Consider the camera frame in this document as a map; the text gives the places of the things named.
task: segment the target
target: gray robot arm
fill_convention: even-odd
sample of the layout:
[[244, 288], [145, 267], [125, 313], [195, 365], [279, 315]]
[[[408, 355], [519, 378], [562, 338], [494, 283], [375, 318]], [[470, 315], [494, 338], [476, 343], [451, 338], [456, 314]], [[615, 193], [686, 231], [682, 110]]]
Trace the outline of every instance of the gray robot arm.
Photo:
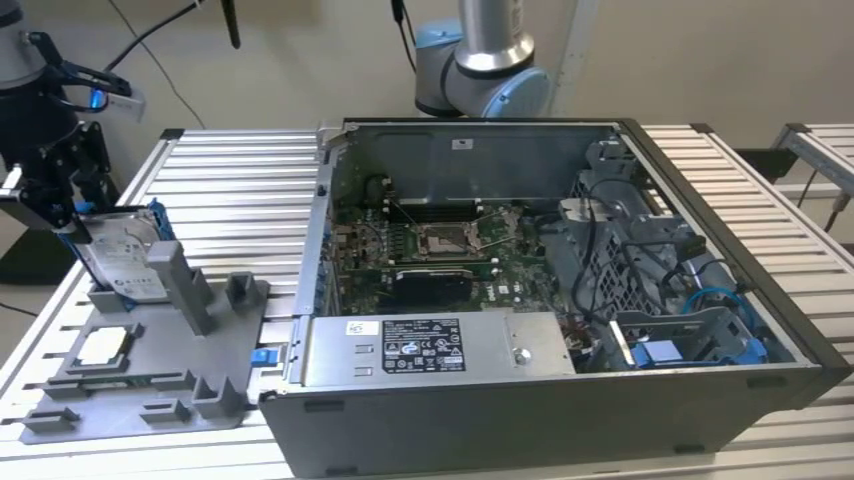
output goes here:
[[551, 82], [534, 64], [520, 0], [459, 0], [460, 20], [422, 25], [415, 106], [435, 117], [536, 117]]

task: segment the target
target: slotted aluminum surface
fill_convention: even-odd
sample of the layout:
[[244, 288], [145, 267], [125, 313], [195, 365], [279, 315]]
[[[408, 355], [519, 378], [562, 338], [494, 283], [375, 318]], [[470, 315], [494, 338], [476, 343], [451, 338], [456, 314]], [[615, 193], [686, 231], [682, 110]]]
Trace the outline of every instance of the slotted aluminum surface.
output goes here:
[[[824, 335], [854, 362], [850, 256], [754, 174], [715, 135], [687, 126], [647, 131]], [[288, 340], [301, 235], [312, 191], [313, 132], [187, 132], [157, 144], [123, 198], [169, 208], [193, 265], [208, 278], [249, 269], [273, 283], [261, 343]], [[260, 412], [233, 430], [25, 446], [13, 422], [37, 402], [29, 386], [53, 374], [87, 319], [75, 267], [0, 371], [1, 478], [285, 478]], [[255, 369], [255, 390], [279, 372]], [[854, 472], [854, 379], [810, 408], [766, 416], [716, 455], [571, 465], [442, 478], [810, 478]]]
[[842, 191], [854, 195], [854, 125], [787, 125], [774, 146], [796, 153]]

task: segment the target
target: power supply label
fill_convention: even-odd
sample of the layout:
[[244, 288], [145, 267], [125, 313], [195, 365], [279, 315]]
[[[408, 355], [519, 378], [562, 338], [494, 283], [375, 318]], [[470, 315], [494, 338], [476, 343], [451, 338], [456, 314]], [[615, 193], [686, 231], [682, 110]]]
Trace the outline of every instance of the power supply label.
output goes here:
[[385, 373], [464, 372], [459, 319], [384, 320], [383, 370]]

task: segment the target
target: blue tab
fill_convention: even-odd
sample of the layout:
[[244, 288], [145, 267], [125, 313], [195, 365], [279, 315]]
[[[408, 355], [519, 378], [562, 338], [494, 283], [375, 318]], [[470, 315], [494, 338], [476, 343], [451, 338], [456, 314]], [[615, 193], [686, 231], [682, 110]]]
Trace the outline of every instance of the blue tab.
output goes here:
[[256, 348], [251, 357], [252, 367], [275, 367], [279, 364], [279, 351], [269, 348]]

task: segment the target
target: sticker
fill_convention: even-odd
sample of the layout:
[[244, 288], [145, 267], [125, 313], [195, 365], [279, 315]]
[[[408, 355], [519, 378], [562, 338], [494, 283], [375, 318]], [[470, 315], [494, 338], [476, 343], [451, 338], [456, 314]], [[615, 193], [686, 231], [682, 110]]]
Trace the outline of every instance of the sticker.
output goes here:
[[455, 138], [451, 140], [451, 150], [471, 150], [475, 148], [474, 138]]
[[383, 370], [385, 373], [464, 372], [459, 319], [383, 321]]
[[379, 322], [347, 322], [347, 335], [379, 335]]
[[117, 293], [133, 300], [167, 297], [157, 272], [145, 266], [148, 251], [136, 237], [96, 235], [91, 248], [95, 262]]

